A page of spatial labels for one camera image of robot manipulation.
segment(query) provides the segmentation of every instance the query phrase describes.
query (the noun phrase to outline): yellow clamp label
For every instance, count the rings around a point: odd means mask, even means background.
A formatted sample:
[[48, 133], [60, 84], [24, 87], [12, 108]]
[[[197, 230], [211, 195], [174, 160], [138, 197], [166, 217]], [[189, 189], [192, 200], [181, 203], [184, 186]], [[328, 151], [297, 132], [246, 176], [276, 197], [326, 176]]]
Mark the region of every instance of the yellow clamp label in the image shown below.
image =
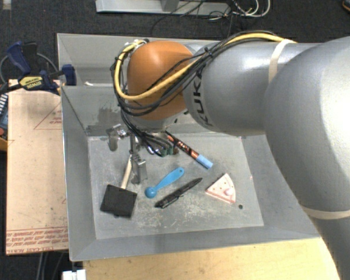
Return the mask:
[[21, 81], [19, 81], [19, 83], [21, 84], [22, 87], [31, 89], [41, 85], [42, 80], [43, 79], [40, 76], [29, 76], [29, 77], [24, 77]]

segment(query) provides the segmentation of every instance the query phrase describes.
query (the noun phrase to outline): wooden table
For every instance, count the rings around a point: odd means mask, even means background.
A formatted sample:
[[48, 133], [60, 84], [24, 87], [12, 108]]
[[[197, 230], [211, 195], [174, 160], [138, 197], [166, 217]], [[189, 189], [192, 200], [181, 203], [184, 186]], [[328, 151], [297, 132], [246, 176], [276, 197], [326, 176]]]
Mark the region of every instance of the wooden table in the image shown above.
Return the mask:
[[339, 280], [320, 238], [85, 261], [87, 280]]

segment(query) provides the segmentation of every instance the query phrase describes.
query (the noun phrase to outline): black pen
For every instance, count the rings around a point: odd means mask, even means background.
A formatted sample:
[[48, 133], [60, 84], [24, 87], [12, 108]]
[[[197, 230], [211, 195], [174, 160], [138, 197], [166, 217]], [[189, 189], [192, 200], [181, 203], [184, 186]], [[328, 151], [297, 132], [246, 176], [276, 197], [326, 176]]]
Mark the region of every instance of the black pen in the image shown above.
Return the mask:
[[162, 200], [158, 201], [155, 204], [156, 208], [165, 208], [168, 207], [170, 204], [174, 203], [179, 199], [180, 196], [182, 196], [185, 192], [187, 192], [189, 189], [192, 189], [195, 185], [197, 185], [202, 180], [202, 177], [196, 178], [193, 181], [190, 181], [186, 185], [182, 186], [175, 192], [171, 193], [170, 195], [167, 195]]

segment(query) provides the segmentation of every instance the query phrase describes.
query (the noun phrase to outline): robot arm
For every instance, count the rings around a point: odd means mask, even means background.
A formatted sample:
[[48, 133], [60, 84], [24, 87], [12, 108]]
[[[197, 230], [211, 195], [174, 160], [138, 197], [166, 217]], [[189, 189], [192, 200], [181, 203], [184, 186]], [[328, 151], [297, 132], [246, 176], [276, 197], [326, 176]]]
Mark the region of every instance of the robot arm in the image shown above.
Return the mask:
[[[125, 49], [113, 68], [128, 122], [159, 132], [187, 109], [211, 131], [266, 134], [340, 277], [350, 279], [350, 37], [299, 44], [253, 33], [196, 53], [170, 41]], [[120, 65], [128, 54], [122, 85]]]

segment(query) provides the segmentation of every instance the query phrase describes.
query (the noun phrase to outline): white strap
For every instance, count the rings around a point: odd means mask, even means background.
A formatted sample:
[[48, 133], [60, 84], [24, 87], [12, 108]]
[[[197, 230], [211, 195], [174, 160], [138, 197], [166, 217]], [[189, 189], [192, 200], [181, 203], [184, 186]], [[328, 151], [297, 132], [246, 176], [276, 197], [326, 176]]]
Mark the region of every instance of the white strap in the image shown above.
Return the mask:
[[305, 206], [302, 206], [302, 209], [305, 213], [307, 213], [310, 217], [321, 219], [321, 220], [337, 220], [337, 219], [344, 219], [350, 217], [350, 209], [348, 211], [341, 211], [341, 212], [323, 212], [318, 211], [316, 209], [306, 208]]
[[295, 43], [295, 41], [284, 39], [275, 47], [275, 50], [271, 55], [271, 60], [269, 61], [268, 83], [271, 83], [272, 79], [278, 72], [278, 62], [282, 50], [284, 50], [284, 47], [290, 43]]

